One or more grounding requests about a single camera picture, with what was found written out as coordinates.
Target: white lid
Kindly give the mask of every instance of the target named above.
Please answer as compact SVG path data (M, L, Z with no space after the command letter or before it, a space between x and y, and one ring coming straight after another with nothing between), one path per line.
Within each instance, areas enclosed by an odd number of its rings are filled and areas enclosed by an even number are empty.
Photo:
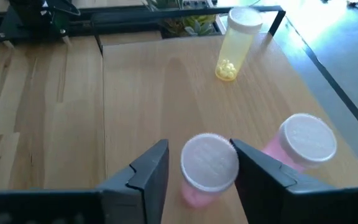
M256 34L262 27L262 16L249 7L235 7L229 12L229 27L245 34Z
M310 114L294 114L280 126L283 150L304 167L314 168L336 153L336 138L329 126Z
M193 187L211 193L223 192L235 181L239 171L236 150L217 134L199 134L186 142L180 167Z

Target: pink cup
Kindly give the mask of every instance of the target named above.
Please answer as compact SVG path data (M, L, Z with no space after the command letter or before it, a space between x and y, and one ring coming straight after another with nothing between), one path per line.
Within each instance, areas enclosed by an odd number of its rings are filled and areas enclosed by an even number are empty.
M282 123L263 152L303 172L334 157L336 138L321 119L310 114L294 114Z
M227 139L217 134L199 134L191 138L181 152L184 181L181 194L193 208L207 206L235 181L239 160Z

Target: wooden table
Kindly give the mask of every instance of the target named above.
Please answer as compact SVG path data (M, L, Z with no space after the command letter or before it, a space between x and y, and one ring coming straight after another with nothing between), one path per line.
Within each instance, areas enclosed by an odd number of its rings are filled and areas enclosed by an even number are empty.
M104 48L106 176L159 139L170 144L162 223L245 223L235 187L205 210L179 194L180 151L198 133L239 138L262 149L291 114L305 112L333 128L336 157L307 173L337 187L358 185L358 160L268 34L255 38L234 82L214 76L222 37L170 39Z

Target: black metal frame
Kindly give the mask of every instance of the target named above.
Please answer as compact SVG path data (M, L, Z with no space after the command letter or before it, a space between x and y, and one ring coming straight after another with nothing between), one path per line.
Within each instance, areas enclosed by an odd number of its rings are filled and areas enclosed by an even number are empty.
M274 35L285 17L285 11L281 6L252 6L260 12L277 12L277 15L269 29L269 33ZM76 37L84 35L93 35L98 42L99 49L103 54L103 46L99 35L116 34L123 32L142 32L160 30L158 21L164 18L174 18L183 16L197 16L210 14L225 14L232 7L210 7L204 9L185 9L173 10L167 9L163 11L150 12L145 6L121 6L121 7L99 7L80 9L80 16L71 16L67 32L62 37ZM0 12L0 28L6 16L6 12ZM7 39L4 35L0 35L0 42ZM19 42L33 41L31 37L13 40Z

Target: green plant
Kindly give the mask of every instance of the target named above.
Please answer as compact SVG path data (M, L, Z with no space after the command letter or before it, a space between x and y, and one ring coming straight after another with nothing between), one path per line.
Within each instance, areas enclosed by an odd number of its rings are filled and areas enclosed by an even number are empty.
M176 8L183 9L183 0L144 0L144 4L150 11L159 9ZM173 36L209 35L213 32L215 15L188 16L183 18L163 19L160 25Z

